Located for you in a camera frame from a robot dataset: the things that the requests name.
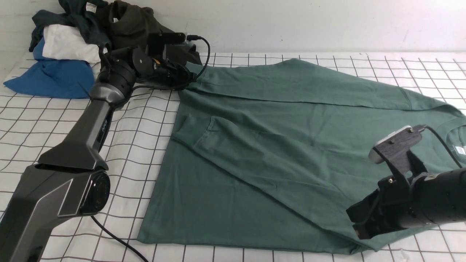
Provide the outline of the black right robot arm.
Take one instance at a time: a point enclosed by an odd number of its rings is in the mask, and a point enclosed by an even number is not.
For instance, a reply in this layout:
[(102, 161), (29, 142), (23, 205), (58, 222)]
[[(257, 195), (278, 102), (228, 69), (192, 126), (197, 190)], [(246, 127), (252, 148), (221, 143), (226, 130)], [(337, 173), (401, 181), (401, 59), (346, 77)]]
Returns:
[(464, 222), (465, 168), (422, 173), (401, 181), (394, 176), (346, 212), (361, 240), (409, 228)]

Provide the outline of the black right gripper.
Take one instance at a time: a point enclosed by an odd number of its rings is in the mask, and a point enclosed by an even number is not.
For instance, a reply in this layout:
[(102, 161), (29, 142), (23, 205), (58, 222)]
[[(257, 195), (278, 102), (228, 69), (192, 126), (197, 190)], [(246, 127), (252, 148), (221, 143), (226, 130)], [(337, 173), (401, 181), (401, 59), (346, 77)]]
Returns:
[(423, 217), (414, 204), (413, 186), (403, 177), (386, 177), (378, 189), (347, 208), (346, 213), (360, 240), (423, 225)]

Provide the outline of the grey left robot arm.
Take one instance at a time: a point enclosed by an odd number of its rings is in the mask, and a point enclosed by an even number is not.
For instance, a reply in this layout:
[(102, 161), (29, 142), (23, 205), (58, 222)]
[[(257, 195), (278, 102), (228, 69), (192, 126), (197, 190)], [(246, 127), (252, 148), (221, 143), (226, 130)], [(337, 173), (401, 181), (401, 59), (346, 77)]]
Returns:
[(112, 116), (131, 98), (139, 79), (153, 88), (180, 90), (196, 80), (185, 66), (151, 58), (140, 48), (104, 52), (101, 70), (89, 92), (90, 104), (64, 140), (28, 166), (1, 220), (1, 261), (38, 262), (53, 229), (93, 216), (110, 195), (109, 169), (100, 156)]

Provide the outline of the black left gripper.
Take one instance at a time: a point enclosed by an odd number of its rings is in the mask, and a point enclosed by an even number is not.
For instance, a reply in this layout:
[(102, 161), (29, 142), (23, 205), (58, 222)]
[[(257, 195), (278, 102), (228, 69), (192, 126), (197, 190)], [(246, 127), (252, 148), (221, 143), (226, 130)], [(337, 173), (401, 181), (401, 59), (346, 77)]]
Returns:
[(197, 75), (186, 66), (164, 59), (151, 58), (141, 48), (132, 50), (132, 59), (137, 75), (133, 90), (150, 88), (153, 90), (183, 90), (196, 81)]

